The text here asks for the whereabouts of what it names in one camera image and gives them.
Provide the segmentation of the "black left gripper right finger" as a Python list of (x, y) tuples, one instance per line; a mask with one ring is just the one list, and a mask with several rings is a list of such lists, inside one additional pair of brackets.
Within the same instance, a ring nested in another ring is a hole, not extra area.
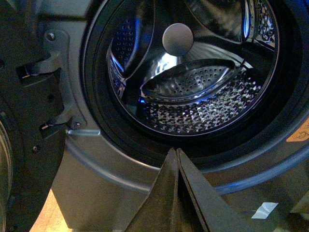
[(243, 231), (242, 218), (221, 198), (181, 149), (177, 149), (176, 154), (180, 171), (183, 231)]

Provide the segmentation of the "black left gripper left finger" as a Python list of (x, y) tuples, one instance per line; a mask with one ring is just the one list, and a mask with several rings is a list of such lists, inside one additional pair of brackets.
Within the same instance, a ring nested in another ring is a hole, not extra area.
[(178, 196), (179, 151), (168, 151), (149, 194), (126, 227), (128, 232), (185, 231)]

